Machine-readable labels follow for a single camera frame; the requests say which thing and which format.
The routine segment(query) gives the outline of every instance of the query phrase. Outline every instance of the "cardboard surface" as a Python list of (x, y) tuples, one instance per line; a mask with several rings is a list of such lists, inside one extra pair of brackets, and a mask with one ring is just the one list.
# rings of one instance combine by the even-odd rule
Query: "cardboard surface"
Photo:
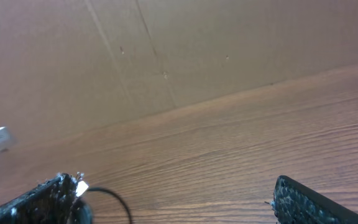
[(0, 126), (64, 138), (358, 63), (358, 1), (0, 1)]

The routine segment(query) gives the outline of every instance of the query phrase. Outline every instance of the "black cable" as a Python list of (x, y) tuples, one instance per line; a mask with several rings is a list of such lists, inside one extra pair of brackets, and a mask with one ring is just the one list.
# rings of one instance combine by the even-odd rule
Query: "black cable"
[(111, 190), (108, 190), (108, 189), (101, 188), (101, 187), (91, 187), (91, 188), (88, 188), (86, 191), (87, 192), (103, 192), (103, 193), (109, 194), (109, 195), (115, 197), (116, 199), (118, 199), (118, 201), (121, 203), (121, 205), (124, 207), (125, 211), (127, 212), (129, 224), (133, 224), (131, 211), (129, 210), (128, 205), (117, 193), (115, 193)]

